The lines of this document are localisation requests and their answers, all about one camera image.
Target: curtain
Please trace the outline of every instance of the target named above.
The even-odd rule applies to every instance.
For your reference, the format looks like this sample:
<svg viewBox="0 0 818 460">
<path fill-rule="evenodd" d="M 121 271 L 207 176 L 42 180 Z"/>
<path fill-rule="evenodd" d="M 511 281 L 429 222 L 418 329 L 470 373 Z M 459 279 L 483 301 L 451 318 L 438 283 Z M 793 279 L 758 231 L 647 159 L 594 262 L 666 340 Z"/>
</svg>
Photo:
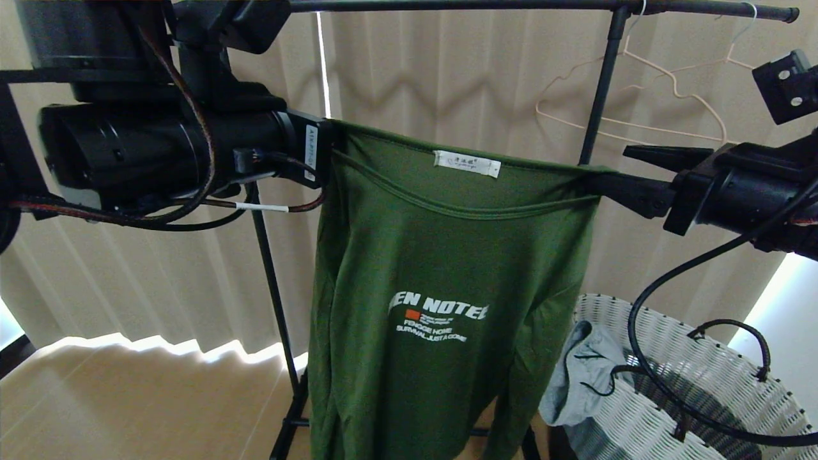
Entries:
<svg viewBox="0 0 818 460">
<path fill-rule="evenodd" d="M 770 1 L 802 8 L 791 25 L 758 20 L 735 44 L 736 60 L 757 66 L 802 47 L 813 61 L 818 11 L 809 0 Z M 0 2 L 3 69 L 29 66 L 13 2 Z M 330 114 L 434 142 L 510 156 L 575 164 L 582 130 L 536 115 L 542 111 L 583 125 L 590 112 L 610 14 L 604 11 L 414 11 L 322 13 Z M 630 49 L 676 69 L 723 58 L 749 19 L 667 13 L 640 19 Z M 293 15 L 263 56 L 233 52 L 239 79 L 261 81 L 290 106 L 323 113 L 317 17 Z M 702 106 L 672 96 L 669 80 L 621 57 L 605 116 L 662 129 L 720 137 Z M 681 93 L 695 92 L 724 119 L 733 142 L 780 145 L 801 137 L 816 117 L 776 127 L 747 70 L 712 65 L 681 72 Z M 639 84 L 641 91 L 624 89 Z M 65 85 L 16 85 L 28 134 L 48 103 L 72 103 Z M 602 130 L 642 142 L 717 147 L 708 139 L 650 132 L 604 122 Z M 38 141 L 33 142 L 40 155 Z M 669 180 L 672 174 L 624 158 L 625 142 L 600 137 L 591 160 L 628 174 Z M 265 203 L 296 204 L 312 191 L 274 179 L 260 183 Z M 220 217 L 197 210 L 187 222 Z M 269 241 L 296 353 L 308 342 L 317 212 L 267 213 Z M 697 226 L 685 237 L 662 230 L 603 200 L 586 275 L 586 291 L 634 300 L 661 273 L 733 237 Z M 782 260 L 749 246 L 682 275 L 649 305 L 689 323 L 744 318 Z M 122 332 L 131 340 L 161 335 L 171 343 L 195 338 L 202 350 L 239 339 L 248 353 L 278 341 L 261 259 L 250 222 L 214 231 L 167 234 L 69 218 L 24 218 L 0 257 L 2 298 L 37 346 L 63 336 Z M 726 340 L 730 331 L 713 333 Z"/>
</svg>

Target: woven basket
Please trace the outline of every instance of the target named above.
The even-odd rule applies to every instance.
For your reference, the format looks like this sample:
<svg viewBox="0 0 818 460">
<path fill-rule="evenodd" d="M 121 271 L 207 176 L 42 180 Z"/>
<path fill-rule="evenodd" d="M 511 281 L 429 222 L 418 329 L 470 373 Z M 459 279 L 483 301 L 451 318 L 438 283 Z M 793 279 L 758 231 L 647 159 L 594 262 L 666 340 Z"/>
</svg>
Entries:
<svg viewBox="0 0 818 460">
<path fill-rule="evenodd" d="M 574 320 L 584 319 L 606 327 L 622 345 L 628 362 L 636 364 L 627 337 L 630 309 L 631 304 L 626 301 L 606 295 L 585 294 L 579 298 Z M 812 431 L 806 414 L 792 393 L 778 379 L 759 378 L 764 372 L 759 372 L 759 367 L 734 350 L 706 336 L 691 338 L 688 335 L 694 330 L 693 327 L 649 309 L 640 313 L 636 330 L 645 355 L 663 381 L 683 400 L 698 407 L 700 412 L 754 433 L 801 435 Z M 671 436 L 676 423 L 673 420 L 679 420 L 678 409 L 653 387 L 647 377 L 634 375 L 632 388 L 639 395 L 634 395 L 632 388 L 626 388 L 622 379 L 616 380 L 616 387 L 614 394 L 617 397 L 604 398 L 603 414 L 595 417 L 593 422 L 615 444 L 634 444 L 629 448 L 631 450 L 625 451 L 631 455 L 630 458 L 818 459 L 816 446 L 787 449 L 750 444 L 722 435 L 696 421 L 690 423 L 692 434 L 680 442 Z M 595 442 L 592 439 L 593 431 L 589 428 L 566 429 L 572 446 Z M 586 439 L 579 439 L 579 436 L 586 436 Z M 630 442 L 628 438 L 631 437 L 638 437 L 639 441 Z M 661 442 L 671 447 L 663 448 L 665 450 L 659 453 L 636 450 L 642 443 L 648 442 Z M 708 447 L 695 453 L 681 453 L 677 445 L 704 447 L 704 443 Z"/>
</svg>

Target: gray garment in basket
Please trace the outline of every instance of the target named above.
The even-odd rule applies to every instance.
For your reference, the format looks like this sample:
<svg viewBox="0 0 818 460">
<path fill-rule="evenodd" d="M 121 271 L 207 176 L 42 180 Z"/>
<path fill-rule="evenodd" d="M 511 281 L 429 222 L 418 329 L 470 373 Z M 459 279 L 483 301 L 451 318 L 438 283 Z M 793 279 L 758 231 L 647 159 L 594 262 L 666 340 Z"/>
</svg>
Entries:
<svg viewBox="0 0 818 460">
<path fill-rule="evenodd" d="M 577 322 L 563 345 L 560 360 L 540 401 L 543 420 L 551 426 L 574 426 L 595 416 L 602 396 L 582 383 L 607 393 L 611 370 L 620 364 L 625 364 L 622 346 L 610 332 L 598 324 Z"/>
</svg>

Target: floor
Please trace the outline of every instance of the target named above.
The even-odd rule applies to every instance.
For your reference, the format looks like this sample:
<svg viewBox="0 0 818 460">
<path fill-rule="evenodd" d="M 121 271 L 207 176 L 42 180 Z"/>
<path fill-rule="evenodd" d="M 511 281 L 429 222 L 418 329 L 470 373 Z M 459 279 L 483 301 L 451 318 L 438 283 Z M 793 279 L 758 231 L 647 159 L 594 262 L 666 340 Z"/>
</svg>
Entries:
<svg viewBox="0 0 818 460">
<path fill-rule="evenodd" d="M 0 458 L 268 458 L 292 395 L 280 353 L 138 344 L 52 345 L 3 378 Z M 546 458 L 539 417 L 534 427 Z M 298 429 L 290 459 L 309 459 L 308 437 Z M 479 458 L 482 446 L 472 438 L 457 460 Z"/>
</svg>

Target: dark baseboard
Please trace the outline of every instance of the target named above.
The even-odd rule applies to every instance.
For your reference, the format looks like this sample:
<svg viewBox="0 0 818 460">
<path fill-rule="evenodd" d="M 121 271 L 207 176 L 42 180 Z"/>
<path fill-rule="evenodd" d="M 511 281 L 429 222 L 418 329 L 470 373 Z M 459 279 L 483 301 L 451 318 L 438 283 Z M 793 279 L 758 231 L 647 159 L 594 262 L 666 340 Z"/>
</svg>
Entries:
<svg viewBox="0 0 818 460">
<path fill-rule="evenodd" d="M 0 350 L 0 378 L 8 375 L 17 366 L 20 366 L 29 356 L 37 351 L 28 336 L 23 335 L 14 340 L 8 347 Z"/>
</svg>

